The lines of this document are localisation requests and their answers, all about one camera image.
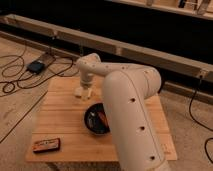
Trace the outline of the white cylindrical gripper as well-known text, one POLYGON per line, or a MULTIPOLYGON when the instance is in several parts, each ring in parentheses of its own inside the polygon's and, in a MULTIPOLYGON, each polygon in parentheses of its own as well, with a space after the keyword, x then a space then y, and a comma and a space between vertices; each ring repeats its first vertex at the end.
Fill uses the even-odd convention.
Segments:
POLYGON ((83 100, 88 100, 91 97, 92 90, 90 87, 92 86, 93 77, 94 75, 92 73, 80 73, 80 85, 84 88, 82 91, 83 100))

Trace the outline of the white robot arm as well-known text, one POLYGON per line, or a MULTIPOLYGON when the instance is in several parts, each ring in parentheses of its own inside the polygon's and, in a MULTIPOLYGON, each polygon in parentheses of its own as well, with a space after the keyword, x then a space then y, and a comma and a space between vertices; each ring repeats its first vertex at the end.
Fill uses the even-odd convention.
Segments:
POLYGON ((161 86, 159 72, 150 66, 103 62, 92 53, 79 58, 80 84, 104 78, 102 103, 122 171, 171 171, 145 100, 161 86))

